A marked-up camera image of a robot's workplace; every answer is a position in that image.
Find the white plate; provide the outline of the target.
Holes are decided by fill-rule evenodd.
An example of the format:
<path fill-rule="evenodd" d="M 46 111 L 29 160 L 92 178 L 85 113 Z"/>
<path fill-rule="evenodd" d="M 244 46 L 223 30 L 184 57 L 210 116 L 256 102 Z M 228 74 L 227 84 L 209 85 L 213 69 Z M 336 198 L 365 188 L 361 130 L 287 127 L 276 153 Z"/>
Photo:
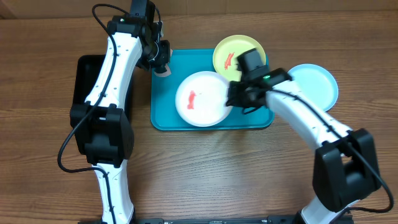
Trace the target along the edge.
<path fill-rule="evenodd" d="M 175 94 L 179 116 L 192 126 L 204 128 L 222 122 L 231 112 L 227 106 L 229 81 L 211 72 L 196 72 L 181 82 Z"/>

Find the light blue plate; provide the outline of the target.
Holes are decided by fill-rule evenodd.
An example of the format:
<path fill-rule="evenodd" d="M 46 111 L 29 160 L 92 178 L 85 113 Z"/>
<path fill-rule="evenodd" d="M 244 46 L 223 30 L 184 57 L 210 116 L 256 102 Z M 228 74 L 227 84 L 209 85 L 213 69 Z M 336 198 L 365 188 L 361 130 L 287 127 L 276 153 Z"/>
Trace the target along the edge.
<path fill-rule="evenodd" d="M 323 111 L 332 109 L 337 102 L 338 84 L 325 68 L 305 63 L 291 68 L 288 73 L 298 83 L 305 96 Z"/>

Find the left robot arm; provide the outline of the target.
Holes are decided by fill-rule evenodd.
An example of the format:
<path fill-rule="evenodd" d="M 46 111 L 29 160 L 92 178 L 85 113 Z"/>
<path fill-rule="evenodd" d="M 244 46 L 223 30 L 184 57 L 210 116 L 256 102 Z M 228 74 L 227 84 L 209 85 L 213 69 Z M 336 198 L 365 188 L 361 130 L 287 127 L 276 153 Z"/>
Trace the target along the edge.
<path fill-rule="evenodd" d="M 80 154 L 95 172 L 101 192 L 100 223 L 134 223 L 129 196 L 127 161 L 134 133 L 126 103 L 136 67 L 166 73 L 170 44 L 163 39 L 163 22 L 115 16 L 105 30 L 108 46 L 89 93 L 74 94 L 70 111 L 72 131 Z"/>

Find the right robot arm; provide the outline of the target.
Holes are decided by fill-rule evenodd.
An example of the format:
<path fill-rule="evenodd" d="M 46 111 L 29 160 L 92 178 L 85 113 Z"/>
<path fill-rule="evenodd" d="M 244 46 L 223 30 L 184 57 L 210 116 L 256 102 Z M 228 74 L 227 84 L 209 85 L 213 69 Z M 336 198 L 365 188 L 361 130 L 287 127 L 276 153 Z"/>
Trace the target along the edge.
<path fill-rule="evenodd" d="M 380 188 L 373 136 L 352 130 L 310 102 L 284 69 L 264 73 L 258 68 L 231 81 L 226 104 L 270 109 L 314 151 L 315 198 L 296 215 L 296 223 L 338 223 L 356 202 Z"/>

